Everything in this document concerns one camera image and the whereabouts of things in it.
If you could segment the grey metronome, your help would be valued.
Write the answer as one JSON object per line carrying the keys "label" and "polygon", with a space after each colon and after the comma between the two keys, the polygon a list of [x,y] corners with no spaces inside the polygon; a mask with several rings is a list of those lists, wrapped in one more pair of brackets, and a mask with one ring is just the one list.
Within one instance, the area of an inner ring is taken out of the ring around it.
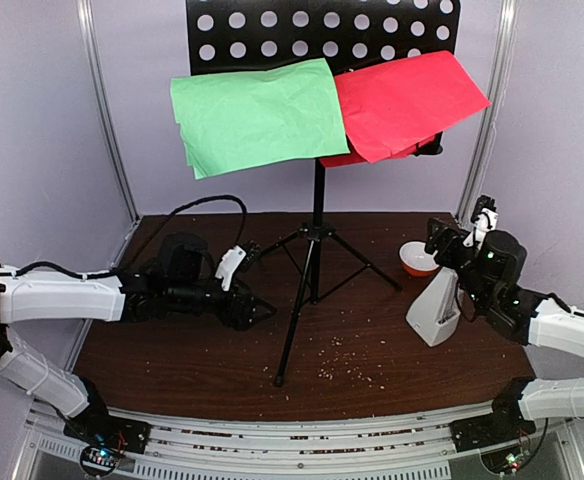
{"label": "grey metronome", "polygon": [[408,309],[408,325],[429,347],[446,342],[457,329],[457,279],[453,270],[442,268]]}

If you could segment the red paper sheet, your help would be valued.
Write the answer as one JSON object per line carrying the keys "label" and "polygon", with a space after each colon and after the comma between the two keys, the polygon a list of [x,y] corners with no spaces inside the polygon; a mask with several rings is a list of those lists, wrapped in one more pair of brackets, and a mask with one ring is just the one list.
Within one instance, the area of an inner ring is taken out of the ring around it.
{"label": "red paper sheet", "polygon": [[335,83],[351,152],[322,158],[326,168],[420,153],[437,134],[491,106],[448,51],[344,73]]}

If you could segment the green paper sheet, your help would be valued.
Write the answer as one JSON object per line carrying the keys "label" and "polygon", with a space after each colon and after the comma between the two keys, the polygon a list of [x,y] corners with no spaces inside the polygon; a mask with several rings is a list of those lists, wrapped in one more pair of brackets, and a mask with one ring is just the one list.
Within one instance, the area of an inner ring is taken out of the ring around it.
{"label": "green paper sheet", "polygon": [[198,180],[349,151],[335,80],[323,59],[175,78],[170,93]]}

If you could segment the black perforated music stand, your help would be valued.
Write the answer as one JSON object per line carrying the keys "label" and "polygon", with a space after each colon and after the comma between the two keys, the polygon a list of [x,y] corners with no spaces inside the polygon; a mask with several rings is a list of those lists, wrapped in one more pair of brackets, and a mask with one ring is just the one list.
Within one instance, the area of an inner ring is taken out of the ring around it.
{"label": "black perforated music stand", "polygon": [[[323,57],[335,75],[383,62],[382,53],[453,52],[461,13],[458,1],[188,1],[185,4],[192,74],[265,70]],[[264,250],[307,242],[291,320],[274,376],[283,385],[301,309],[326,299],[319,291],[322,246],[333,241],[388,285],[398,283],[352,247],[324,219],[326,169],[314,169],[310,222]]]}

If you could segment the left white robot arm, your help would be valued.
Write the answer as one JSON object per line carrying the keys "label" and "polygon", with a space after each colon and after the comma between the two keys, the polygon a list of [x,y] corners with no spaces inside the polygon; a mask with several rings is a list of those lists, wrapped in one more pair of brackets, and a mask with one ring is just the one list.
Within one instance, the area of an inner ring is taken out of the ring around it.
{"label": "left white robot arm", "polygon": [[23,268],[0,264],[0,376],[46,401],[95,444],[109,442],[116,424],[96,387],[32,349],[10,325],[30,320],[91,319],[144,322],[170,313],[215,316],[245,331],[277,310],[237,274],[253,261],[257,245],[230,248],[215,261],[193,234],[166,236],[158,254],[137,272],[71,272],[51,262]]}

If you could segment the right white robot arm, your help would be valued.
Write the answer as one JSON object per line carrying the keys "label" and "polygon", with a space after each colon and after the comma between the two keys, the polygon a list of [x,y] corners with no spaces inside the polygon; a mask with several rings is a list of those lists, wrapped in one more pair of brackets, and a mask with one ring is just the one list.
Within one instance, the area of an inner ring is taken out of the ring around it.
{"label": "right white robot arm", "polygon": [[[425,250],[452,270],[471,298],[477,316],[501,336],[523,346],[561,350],[584,358],[584,311],[554,293],[519,286],[527,251],[510,233],[484,236],[431,219]],[[546,418],[584,418],[584,378],[515,379],[492,403],[484,430],[507,440],[523,424]]]}

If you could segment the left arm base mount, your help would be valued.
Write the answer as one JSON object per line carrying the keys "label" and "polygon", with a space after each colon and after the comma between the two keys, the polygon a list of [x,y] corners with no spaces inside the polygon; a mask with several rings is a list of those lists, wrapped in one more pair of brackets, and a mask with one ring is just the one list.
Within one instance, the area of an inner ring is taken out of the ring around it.
{"label": "left arm base mount", "polygon": [[121,417],[110,417],[104,426],[92,430],[80,426],[74,419],[66,419],[64,423],[65,436],[115,453],[144,453],[151,433],[149,423]]}

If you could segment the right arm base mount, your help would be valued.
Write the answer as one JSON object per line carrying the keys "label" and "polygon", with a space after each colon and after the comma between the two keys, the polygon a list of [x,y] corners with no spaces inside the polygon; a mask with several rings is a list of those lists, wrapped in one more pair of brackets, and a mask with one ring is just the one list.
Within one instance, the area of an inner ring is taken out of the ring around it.
{"label": "right arm base mount", "polygon": [[491,447],[536,432],[536,424],[521,418],[509,418],[496,413],[455,420],[449,425],[457,452]]}

